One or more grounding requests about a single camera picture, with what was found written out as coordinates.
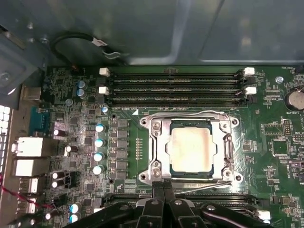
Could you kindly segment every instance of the mounting hole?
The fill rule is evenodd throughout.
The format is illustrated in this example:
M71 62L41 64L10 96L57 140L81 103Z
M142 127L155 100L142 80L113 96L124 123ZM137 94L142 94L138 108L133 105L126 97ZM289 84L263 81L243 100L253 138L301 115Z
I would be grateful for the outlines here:
M236 176L236 180L237 181L241 181L242 180L242 177L240 175Z

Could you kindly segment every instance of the cable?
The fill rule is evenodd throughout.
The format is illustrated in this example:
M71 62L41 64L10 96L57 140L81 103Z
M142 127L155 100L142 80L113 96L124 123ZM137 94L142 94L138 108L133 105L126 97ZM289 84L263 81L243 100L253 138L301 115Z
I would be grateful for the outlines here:
M222 183L218 183L218 184L212 184L212 185L204 186L204 187L197 188L197 189L178 191L178 192L175 193L175 195L185 194L185 193L190 193L190 192L200 191L200 190L206 190L206 189L213 189L213 188L221 187L221 186L224 186L224 185L229 185L231 183L232 183L231 181L226 181L226 182L222 182Z
M7 188L5 188L5 187L3 186L3 177L2 177L2 174L0 174L0 189L1 189L2 191L4 191L4 192L9 193L9 194L12 195L12 196L16 196L18 199L20 199L20 200L22 200L22 201L26 201L26 202L28 202L28 203L32 203L32 204L34 204L36 207L39 207L39 208L54 208L53 205L49 205L49 204L38 204L38 203L36 203L36 202L34 202L34 201L32 201L32 200L26 198L26 197L23 196L22 194L19 194L19 193L17 193L17 192L13 192L13 191L8 190Z
M65 57L64 55L62 55L60 52L57 51L56 49L56 45L65 39L70 39L70 38L79 38L79 39L84 39L87 40L89 42L93 42L94 41L94 37L85 33L80 33L80 32L68 32L65 33L63 35L57 36L56 38L53 39L53 41L51 41L50 43L50 49L51 52L60 60L62 60L63 62L65 62L66 64L68 64L69 66L71 66L74 70L78 70L78 67L71 63L70 60L68 60L67 57ZM107 59L116 59L117 63L120 65L125 65L125 63L121 60L121 59L117 59L121 56L121 53L113 51L108 45L106 46L100 46L103 50L103 55L107 58Z

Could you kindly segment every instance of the black cable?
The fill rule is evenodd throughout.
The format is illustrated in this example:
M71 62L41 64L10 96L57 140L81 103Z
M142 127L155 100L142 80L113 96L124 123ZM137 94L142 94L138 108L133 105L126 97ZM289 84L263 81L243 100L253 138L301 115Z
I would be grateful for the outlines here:
M51 52L58 59L62 60L63 62L65 62L66 64L71 66L74 70L78 70L77 65L73 64L70 60L68 60L67 57L65 57L63 54L58 52L57 49L56 49L56 45L60 41L65 40L65 39L70 39L70 38L79 38L79 39L84 39L84 40L92 42L94 40L94 37L91 36L91 35L85 34L85 33L81 33L81 32L68 32L68 33L62 34L60 36L57 36L50 43ZM105 53L113 53L114 52L109 46L101 46L101 47L102 47L103 52L105 52ZM125 63L120 59L117 59L116 61L120 65L125 65Z

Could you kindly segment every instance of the red wire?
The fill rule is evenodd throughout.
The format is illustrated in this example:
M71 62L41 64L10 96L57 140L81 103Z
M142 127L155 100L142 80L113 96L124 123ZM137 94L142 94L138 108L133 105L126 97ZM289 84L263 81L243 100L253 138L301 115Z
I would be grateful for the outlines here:
M23 196L22 194L19 194L17 192L13 192L8 190L7 188L5 188L3 185L3 178L2 175L0 174L0 188L2 189L2 191L9 193L12 196L16 196L18 199L22 200L22 201L26 201L28 203L32 203L34 204L36 207L42 207L42 208L53 208L53 205L49 205L49 204L38 204L30 199L28 199L27 197Z

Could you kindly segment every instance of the cpu socket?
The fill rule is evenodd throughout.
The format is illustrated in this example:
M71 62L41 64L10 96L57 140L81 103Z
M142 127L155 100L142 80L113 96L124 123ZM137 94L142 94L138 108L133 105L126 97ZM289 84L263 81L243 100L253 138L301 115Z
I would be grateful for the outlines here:
M234 171L232 128L239 120L224 112L156 113L140 119L149 130L149 166L142 183L240 181Z

